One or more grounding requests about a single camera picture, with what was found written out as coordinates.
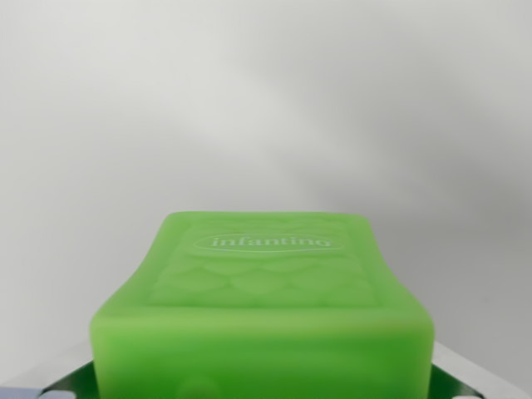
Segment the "black-tipped silver gripper right finger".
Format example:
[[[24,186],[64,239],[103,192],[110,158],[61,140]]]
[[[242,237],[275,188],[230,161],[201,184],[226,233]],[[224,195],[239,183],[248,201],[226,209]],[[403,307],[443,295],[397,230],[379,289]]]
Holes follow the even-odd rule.
[[[432,398],[531,398],[520,388],[435,342]]]

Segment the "black-tipped silver gripper left finger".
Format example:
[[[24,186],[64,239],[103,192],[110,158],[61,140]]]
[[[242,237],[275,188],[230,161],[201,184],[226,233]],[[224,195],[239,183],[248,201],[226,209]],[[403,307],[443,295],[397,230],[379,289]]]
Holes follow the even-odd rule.
[[[92,361],[43,364],[1,385],[1,398],[83,398],[93,393]]]

